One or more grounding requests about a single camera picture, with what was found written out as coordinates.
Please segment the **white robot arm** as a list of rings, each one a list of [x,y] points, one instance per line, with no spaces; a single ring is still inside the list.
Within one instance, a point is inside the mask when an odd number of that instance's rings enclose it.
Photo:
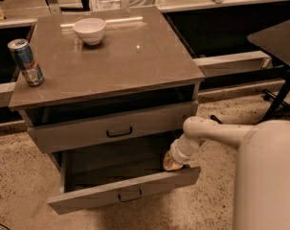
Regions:
[[[209,140],[237,148],[233,229],[290,230],[290,121],[246,126],[189,117],[164,169],[181,169]]]

